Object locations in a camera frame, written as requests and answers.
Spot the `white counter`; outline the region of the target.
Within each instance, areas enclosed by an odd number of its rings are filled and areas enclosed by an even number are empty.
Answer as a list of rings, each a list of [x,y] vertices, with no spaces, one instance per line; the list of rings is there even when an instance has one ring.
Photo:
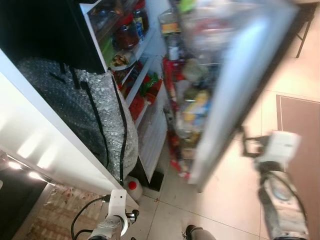
[[[1,49],[0,149],[55,183],[94,194],[122,189]]]

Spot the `dark jar with red lid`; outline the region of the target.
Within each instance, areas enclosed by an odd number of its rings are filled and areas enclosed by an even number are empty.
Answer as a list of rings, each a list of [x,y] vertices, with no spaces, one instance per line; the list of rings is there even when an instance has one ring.
[[[145,35],[149,30],[149,17],[146,9],[146,0],[138,0],[137,3],[135,3],[132,14],[138,35]]]

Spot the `red snack packet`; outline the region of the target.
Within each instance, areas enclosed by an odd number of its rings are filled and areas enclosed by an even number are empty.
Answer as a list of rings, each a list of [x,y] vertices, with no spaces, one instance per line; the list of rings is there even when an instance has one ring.
[[[153,105],[162,87],[162,78],[156,73],[147,73],[138,91],[138,96]]]

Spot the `jar of red preserve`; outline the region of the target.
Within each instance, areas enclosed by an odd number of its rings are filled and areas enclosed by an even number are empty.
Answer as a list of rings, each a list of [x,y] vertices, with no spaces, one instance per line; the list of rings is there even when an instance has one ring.
[[[115,47],[118,50],[132,50],[140,42],[132,13],[119,19],[118,27],[113,34]]]

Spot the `black and white fridge cabinet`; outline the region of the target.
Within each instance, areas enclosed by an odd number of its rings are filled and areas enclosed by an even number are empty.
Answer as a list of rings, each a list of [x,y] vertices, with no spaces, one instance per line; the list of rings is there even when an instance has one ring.
[[[138,135],[138,158],[128,174],[158,191],[164,174],[158,169],[166,142],[169,98],[163,85],[162,37],[157,17],[167,5],[145,0],[149,29],[131,50],[115,46],[117,23],[133,14],[138,0],[0,0],[0,50],[16,67],[25,58],[44,58],[89,73],[111,73],[126,101]],[[110,69],[110,60],[130,51],[136,61],[125,70]],[[138,95],[147,74],[162,78],[154,103]]]

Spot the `white fridge door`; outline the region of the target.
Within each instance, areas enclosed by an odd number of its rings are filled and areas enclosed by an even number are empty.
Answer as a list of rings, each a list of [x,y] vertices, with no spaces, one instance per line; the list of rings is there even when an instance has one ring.
[[[195,151],[189,183],[203,192],[235,132],[288,50],[298,6],[291,0],[264,0],[231,37],[222,53],[205,128]]]

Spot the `bubble wrap bundle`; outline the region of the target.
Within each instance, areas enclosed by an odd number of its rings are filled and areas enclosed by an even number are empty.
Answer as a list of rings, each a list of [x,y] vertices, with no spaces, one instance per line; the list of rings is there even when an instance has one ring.
[[[137,164],[138,133],[112,73],[37,57],[23,59],[17,69],[122,184]]]

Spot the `patterned beige rug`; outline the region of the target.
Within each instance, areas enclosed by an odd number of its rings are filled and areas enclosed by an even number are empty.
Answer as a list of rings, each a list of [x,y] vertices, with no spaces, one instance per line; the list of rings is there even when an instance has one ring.
[[[23,240],[72,240],[71,224],[82,208],[101,196],[87,190],[58,184],[46,196],[42,208],[27,229]],[[98,200],[82,211],[75,222],[75,231],[93,230],[102,221],[104,202]]]

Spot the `black folding chair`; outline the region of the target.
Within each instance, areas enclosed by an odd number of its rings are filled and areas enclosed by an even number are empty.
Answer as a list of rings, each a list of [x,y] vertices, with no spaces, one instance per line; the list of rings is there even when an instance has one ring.
[[[302,53],[303,46],[306,43],[306,38],[311,28],[311,24],[313,23],[315,13],[318,7],[320,7],[320,2],[304,2],[298,3],[297,5],[299,7],[299,13],[301,18],[295,21],[295,25],[297,25],[299,30],[295,36],[300,40],[300,44],[295,57],[299,58]]]

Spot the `white bottle with red cap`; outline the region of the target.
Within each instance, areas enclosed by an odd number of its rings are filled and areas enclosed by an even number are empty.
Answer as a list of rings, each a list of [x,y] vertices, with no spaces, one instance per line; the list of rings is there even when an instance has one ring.
[[[140,181],[132,176],[126,176],[124,182],[124,188],[130,194],[130,196],[135,200],[138,201],[142,196],[144,190],[140,183]]]

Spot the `bowl of food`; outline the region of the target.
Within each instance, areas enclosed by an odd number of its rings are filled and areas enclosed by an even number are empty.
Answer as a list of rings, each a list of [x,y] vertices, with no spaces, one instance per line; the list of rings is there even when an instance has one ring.
[[[125,70],[136,61],[137,58],[131,51],[119,51],[110,59],[109,68],[113,71]]]

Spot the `dark bordered floor mat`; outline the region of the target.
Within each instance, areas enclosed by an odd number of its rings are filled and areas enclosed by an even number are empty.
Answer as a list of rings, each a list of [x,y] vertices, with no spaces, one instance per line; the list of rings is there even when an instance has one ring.
[[[287,172],[305,208],[310,240],[320,240],[320,103],[277,94],[277,126],[300,136]]]

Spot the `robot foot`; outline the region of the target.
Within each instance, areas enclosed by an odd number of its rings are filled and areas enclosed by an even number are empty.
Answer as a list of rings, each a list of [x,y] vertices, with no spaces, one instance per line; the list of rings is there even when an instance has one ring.
[[[200,226],[188,225],[185,229],[184,240],[217,240],[210,231]]]

